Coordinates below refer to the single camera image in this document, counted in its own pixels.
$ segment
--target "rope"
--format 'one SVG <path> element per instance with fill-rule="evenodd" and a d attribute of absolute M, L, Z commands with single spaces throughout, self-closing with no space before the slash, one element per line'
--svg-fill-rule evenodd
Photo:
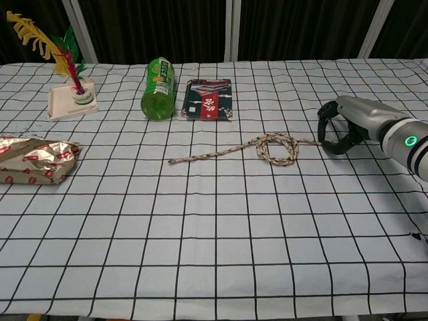
<path fill-rule="evenodd" d="M 289 157 L 277 158 L 277 157 L 270 156 L 267 150 L 269 142 L 277 142 L 278 144 L 282 144 L 289 152 L 290 154 Z M 316 140 L 309 140 L 305 138 L 296 139 L 291 136 L 288 136 L 287 134 L 284 134 L 283 132 L 269 132 L 267 134 L 253 138 L 247 142 L 244 142 L 242 145 L 235 146 L 226 150 L 222 150 L 220 152 L 210 152 L 208 154 L 195 155 L 195 156 L 184 157 L 184 158 L 173 158 L 173 159 L 170 159 L 168 163 L 178 164 L 183 162 L 192 162 L 200 159 L 208 159 L 212 157 L 222 156 L 222 155 L 229 154 L 231 152 L 236 152 L 237 150 L 244 149 L 249 145 L 255 144 L 255 151 L 257 152 L 257 155 L 259 155 L 260 157 L 263 157 L 265 160 L 267 160 L 271 164 L 278 165 L 278 166 L 288 166 L 288 165 L 294 164 L 294 162 L 296 161 L 297 155 L 299 154 L 300 143 L 311 144 L 311 145 L 321 145 L 321 143 L 317 142 Z"/>

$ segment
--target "white base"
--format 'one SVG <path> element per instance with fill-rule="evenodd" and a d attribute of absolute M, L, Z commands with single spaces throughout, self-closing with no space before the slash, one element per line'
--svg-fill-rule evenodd
<path fill-rule="evenodd" d="M 87 105 L 78 105 L 74 102 L 73 95 L 76 90 L 72 88 L 73 84 L 62 84 L 52 87 L 49 91 L 47 119 L 55 121 L 97 112 L 98 105 L 96 102 L 94 82 L 90 78 L 86 78 L 84 82 L 82 82 L 82 86 L 91 91 L 94 97 L 94 100 Z"/>

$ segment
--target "dark background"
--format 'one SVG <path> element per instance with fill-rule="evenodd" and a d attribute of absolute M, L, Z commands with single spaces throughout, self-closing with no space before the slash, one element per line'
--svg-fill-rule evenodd
<path fill-rule="evenodd" d="M 79 0 L 100 63 L 222 62 L 226 0 Z M 379 0 L 242 0 L 239 60 L 356 58 Z M 70 22 L 60 0 L 0 0 L 0 64 L 43 62 L 6 11 L 46 35 Z M 396 0 L 372 58 L 428 57 L 428 0 Z"/>

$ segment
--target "bottle label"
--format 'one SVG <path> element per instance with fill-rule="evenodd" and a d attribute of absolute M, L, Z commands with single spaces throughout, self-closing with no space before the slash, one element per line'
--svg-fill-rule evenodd
<path fill-rule="evenodd" d="M 158 58 L 147 67 L 147 85 L 144 94 L 161 92 L 173 97 L 174 67 L 165 58 Z"/>

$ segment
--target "book cover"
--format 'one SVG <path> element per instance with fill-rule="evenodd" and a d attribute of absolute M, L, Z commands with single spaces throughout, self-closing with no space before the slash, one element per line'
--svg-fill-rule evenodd
<path fill-rule="evenodd" d="M 232 120 L 231 81 L 190 80 L 181 115 L 188 120 Z"/>

